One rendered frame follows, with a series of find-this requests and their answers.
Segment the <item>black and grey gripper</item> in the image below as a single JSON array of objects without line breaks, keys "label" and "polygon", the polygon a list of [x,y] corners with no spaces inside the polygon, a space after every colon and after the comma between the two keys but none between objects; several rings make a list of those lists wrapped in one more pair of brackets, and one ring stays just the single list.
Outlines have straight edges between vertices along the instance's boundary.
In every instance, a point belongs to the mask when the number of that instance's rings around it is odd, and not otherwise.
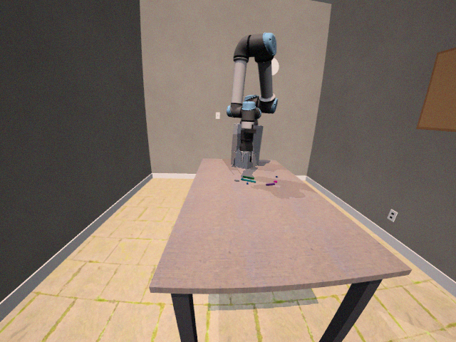
[{"label": "black and grey gripper", "polygon": [[[254,122],[242,122],[242,130],[241,130],[241,144],[239,146],[239,151],[242,153],[241,155],[241,162],[243,162],[243,151],[250,151],[250,162],[252,162],[253,158],[253,137],[254,133],[256,133],[257,129],[253,129]],[[253,134],[252,134],[253,133]]]}]

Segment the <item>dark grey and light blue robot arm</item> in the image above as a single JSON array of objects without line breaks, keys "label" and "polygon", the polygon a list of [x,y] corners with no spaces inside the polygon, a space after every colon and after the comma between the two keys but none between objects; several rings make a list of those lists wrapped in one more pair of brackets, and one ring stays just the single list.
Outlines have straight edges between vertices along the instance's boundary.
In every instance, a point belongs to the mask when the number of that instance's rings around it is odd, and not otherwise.
[{"label": "dark grey and light blue robot arm", "polygon": [[[273,33],[259,33],[243,37],[234,52],[234,77],[232,101],[227,115],[258,125],[261,113],[274,113],[277,100],[273,94],[271,61],[276,55],[276,38]],[[249,57],[258,63],[261,96],[248,95],[244,98],[244,82]],[[242,104],[243,102],[243,104]]]}]

